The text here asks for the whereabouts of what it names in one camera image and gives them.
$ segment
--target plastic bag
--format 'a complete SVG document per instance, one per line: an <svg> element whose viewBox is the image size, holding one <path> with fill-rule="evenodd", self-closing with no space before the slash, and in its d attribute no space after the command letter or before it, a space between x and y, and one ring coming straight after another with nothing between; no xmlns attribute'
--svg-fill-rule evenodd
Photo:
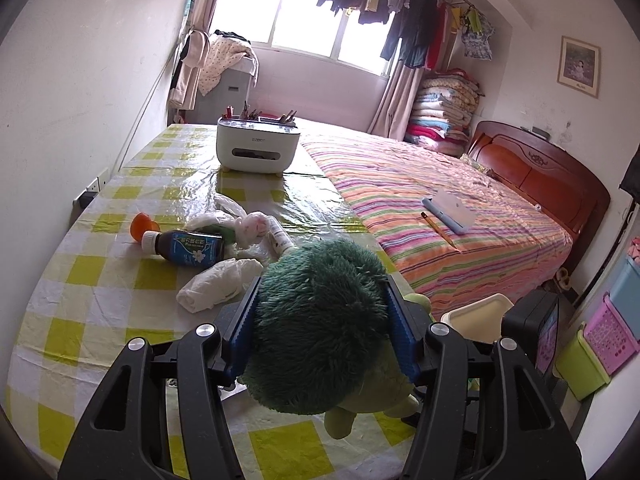
<svg viewBox="0 0 640 480"><path fill-rule="evenodd" d="M222 260L194 276L175 299L192 314L212 308L247 290L263 269L257 260Z"/></svg>
<svg viewBox="0 0 640 480"><path fill-rule="evenodd" d="M269 232L269 219L265 214L247 214L242 206L220 193L214 194L213 203L220 209L190 219L183 227L185 231L219 234L226 245L236 243L239 249L260 243Z"/></svg>

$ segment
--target blue box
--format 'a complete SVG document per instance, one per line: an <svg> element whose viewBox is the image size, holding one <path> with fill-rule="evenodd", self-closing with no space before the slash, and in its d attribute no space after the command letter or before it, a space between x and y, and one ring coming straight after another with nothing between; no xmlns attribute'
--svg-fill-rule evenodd
<svg viewBox="0 0 640 480"><path fill-rule="evenodd" d="M636 340L640 340L640 268L630 256L626 257L625 266L611 287L609 299Z"/></svg>

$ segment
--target fluffy green fur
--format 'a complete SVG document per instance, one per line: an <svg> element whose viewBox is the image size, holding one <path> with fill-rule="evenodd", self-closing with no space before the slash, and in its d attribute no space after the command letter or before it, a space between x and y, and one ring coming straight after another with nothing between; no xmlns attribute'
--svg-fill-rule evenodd
<svg viewBox="0 0 640 480"><path fill-rule="evenodd" d="M378 257L346 240L289 251L260 283L242 378L263 406L311 415L362 383L387 338Z"/></svg>

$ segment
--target striped bedsheet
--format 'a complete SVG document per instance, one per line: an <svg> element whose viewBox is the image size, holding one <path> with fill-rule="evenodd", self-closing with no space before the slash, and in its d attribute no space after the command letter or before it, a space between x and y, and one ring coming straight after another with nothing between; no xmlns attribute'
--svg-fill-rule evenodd
<svg viewBox="0 0 640 480"><path fill-rule="evenodd" d="M516 301L571 250L555 221L456 158L325 124L302 129L300 143L437 318L496 292ZM460 236L436 220L459 251L420 216L421 199L441 189L478 214Z"/></svg>

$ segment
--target white storage box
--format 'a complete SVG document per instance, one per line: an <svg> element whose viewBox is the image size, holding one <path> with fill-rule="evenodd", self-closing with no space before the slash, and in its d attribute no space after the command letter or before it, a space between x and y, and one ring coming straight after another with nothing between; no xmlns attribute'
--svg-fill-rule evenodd
<svg viewBox="0 0 640 480"><path fill-rule="evenodd" d="M299 138L295 126L219 119L216 155L230 170L282 173L296 155Z"/></svg>

